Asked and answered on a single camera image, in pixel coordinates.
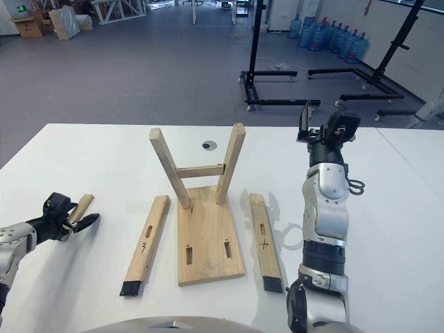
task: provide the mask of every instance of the white wall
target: white wall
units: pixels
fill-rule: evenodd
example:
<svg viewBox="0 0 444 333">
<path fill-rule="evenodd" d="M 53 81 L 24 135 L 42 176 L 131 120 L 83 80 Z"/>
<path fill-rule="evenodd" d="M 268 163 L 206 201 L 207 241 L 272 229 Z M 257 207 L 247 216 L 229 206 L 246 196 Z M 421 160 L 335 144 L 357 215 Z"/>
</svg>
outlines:
<svg viewBox="0 0 444 333">
<path fill-rule="evenodd" d="M 11 15 L 6 9 L 5 3 L 3 0 L 0 0 L 0 35 L 15 35 L 19 33 L 10 19 Z"/>
<path fill-rule="evenodd" d="M 366 32 L 370 46 L 364 62 L 376 68 L 395 39 L 410 8 L 373 1 L 364 16 L 368 0 L 323 0 L 318 17 L 327 16 Z M 405 41 L 410 50 L 397 49 L 385 75 L 429 101 L 444 88 L 444 16 L 421 10 Z"/>
<path fill-rule="evenodd" d="M 19 31 L 15 24 L 10 21 L 12 18 L 27 17 L 27 12 L 19 12 L 18 6 L 24 5 L 27 10 L 34 10 L 29 0 L 0 0 L 0 35 L 14 35 Z"/>
</svg>

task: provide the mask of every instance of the black rubber tip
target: black rubber tip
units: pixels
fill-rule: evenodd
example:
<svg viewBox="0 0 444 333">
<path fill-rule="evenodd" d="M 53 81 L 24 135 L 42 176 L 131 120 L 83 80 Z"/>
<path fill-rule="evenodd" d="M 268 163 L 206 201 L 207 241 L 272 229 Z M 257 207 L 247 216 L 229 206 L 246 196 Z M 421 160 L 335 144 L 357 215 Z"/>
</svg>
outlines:
<svg viewBox="0 0 444 333">
<path fill-rule="evenodd" d="M 140 281 L 125 281 L 120 290 L 120 296 L 137 296 L 140 288 Z"/>
<path fill-rule="evenodd" d="M 274 293 L 283 293 L 282 291 L 282 281 L 278 277 L 263 276 L 264 279 L 264 290 L 272 291 Z"/>
</svg>

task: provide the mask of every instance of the wood grain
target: wood grain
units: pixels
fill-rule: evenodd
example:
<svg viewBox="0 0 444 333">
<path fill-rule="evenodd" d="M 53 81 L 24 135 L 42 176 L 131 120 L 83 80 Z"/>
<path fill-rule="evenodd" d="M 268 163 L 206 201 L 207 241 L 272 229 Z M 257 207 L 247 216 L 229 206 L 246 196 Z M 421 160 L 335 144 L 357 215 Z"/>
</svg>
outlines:
<svg viewBox="0 0 444 333">
<path fill-rule="evenodd" d="M 223 175 L 224 168 L 224 164 L 193 166 L 191 168 L 177 168 L 176 173 L 179 178 L 219 176 Z"/>
<path fill-rule="evenodd" d="M 180 204 L 185 209 L 188 209 L 189 198 L 187 190 L 185 189 L 182 180 L 178 177 L 176 173 L 176 164 L 174 163 L 173 157 L 171 156 L 171 153 L 168 149 L 167 143 L 165 142 L 165 138 L 160 128 L 151 129 L 150 141 L 157 156 L 159 157 L 160 163 L 164 167 L 166 176 L 168 177 L 171 186 L 176 193 L 176 196 L 178 196 Z"/>
<path fill-rule="evenodd" d="M 79 200 L 77 207 L 73 209 L 71 214 L 68 216 L 68 219 L 73 222 L 79 222 L 82 219 L 82 216 L 86 212 L 87 208 L 94 199 L 92 194 L 83 194 L 82 198 Z"/>
<path fill-rule="evenodd" d="M 168 196 L 156 196 L 154 198 L 145 226 L 134 250 L 128 272 L 126 273 L 125 282 L 145 280 L 146 272 L 157 249 L 169 205 L 170 200 Z"/>
<path fill-rule="evenodd" d="M 178 205 L 179 285 L 244 274 L 228 203 L 217 205 L 216 186 L 188 189 L 191 208 Z"/>
<path fill-rule="evenodd" d="M 219 182 L 217 183 L 216 203 L 218 205 L 226 202 L 228 187 L 230 186 L 231 178 L 233 177 L 234 168 L 236 167 L 237 158 L 241 152 L 245 134 L 244 125 L 241 123 L 233 125 L 227 152 L 223 161 L 225 172 L 219 177 Z"/>
<path fill-rule="evenodd" d="M 250 208 L 261 275 L 263 277 L 278 278 L 282 281 L 264 197 L 261 194 L 251 193 Z"/>
</svg>

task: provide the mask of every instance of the cable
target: cable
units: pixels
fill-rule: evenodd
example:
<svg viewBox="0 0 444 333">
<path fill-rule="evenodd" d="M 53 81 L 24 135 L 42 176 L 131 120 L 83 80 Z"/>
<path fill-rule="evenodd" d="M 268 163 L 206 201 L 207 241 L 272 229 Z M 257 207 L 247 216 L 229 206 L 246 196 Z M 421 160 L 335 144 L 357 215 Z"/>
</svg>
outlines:
<svg viewBox="0 0 444 333">
<path fill-rule="evenodd" d="M 360 196 L 364 193 L 364 187 L 366 186 L 366 184 L 360 180 L 356 180 L 356 179 L 348 179 L 346 178 L 348 186 L 349 186 L 349 191 L 351 194 L 353 194 L 354 196 Z"/>
</svg>

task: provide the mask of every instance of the white table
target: white table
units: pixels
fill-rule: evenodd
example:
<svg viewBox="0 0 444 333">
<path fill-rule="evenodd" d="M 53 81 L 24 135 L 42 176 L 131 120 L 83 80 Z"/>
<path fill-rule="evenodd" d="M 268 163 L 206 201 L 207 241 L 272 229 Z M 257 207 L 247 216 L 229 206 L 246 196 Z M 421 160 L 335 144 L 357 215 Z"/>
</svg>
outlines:
<svg viewBox="0 0 444 333">
<path fill-rule="evenodd" d="M 2 332 L 82 332 L 146 316 L 214 316 L 265 332 L 288 332 L 285 296 L 266 293 L 253 243 L 248 193 L 265 195 L 288 283 L 302 259 L 307 147 L 295 128 L 247 128 L 228 193 L 246 274 L 178 287 L 177 198 L 148 141 L 152 126 L 49 124 L 0 170 L 0 223 L 38 216 L 53 191 L 96 196 L 101 220 L 67 243 L 48 241 L 25 257 L 3 311 Z M 223 161 L 230 127 L 163 126 L 179 167 Z M 365 332 L 442 332 L 442 198 L 373 128 L 359 129 L 343 156 L 366 193 L 350 196 L 346 272 L 351 321 Z M 408 132 L 420 138 L 428 131 Z M 201 143 L 214 140 L 215 151 Z M 444 162 L 433 169 L 443 178 Z M 186 180 L 188 187 L 216 178 Z M 119 297 L 154 196 L 172 204 L 143 295 Z M 281 231 L 298 225 L 282 239 Z M 288 249 L 298 244 L 297 250 Z"/>
<path fill-rule="evenodd" d="M 379 128 L 378 131 L 444 201 L 444 130 Z"/>
</svg>

